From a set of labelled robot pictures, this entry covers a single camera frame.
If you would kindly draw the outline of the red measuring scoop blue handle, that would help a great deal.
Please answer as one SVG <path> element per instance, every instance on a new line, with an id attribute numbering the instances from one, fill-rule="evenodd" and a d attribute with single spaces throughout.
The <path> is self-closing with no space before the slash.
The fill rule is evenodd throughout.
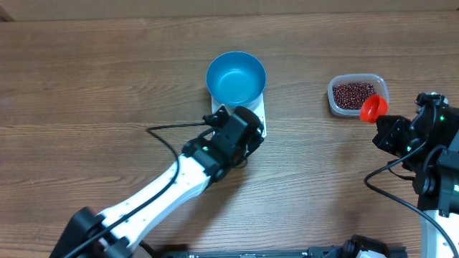
<path id="1" fill-rule="evenodd" d="M 359 118 L 366 123 L 375 123 L 379 116 L 387 114 L 388 103 L 381 95 L 372 95 L 361 106 Z"/>

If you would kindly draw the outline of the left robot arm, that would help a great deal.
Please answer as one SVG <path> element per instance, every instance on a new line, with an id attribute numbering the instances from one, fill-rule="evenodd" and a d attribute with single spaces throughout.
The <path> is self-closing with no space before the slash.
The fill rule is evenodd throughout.
<path id="1" fill-rule="evenodd" d="M 203 117 L 207 130 L 187 142 L 158 178 L 115 206 L 88 207 L 69 220 L 52 257 L 132 257 L 144 237 L 173 210 L 221 181 L 264 141 L 264 125 L 251 110 L 220 107 Z"/>

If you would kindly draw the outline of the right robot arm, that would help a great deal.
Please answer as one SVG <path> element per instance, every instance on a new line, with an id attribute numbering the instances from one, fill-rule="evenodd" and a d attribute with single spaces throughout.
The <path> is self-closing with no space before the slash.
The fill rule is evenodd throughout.
<path id="1" fill-rule="evenodd" d="M 367 187 L 420 215 L 422 257 L 457 257 L 458 109 L 436 92 L 419 93 L 415 103 L 419 108 L 411 120 L 379 116 L 373 143 L 396 156 L 384 170 L 401 165 L 414 173 L 411 182 L 417 205 L 370 183 Z"/>

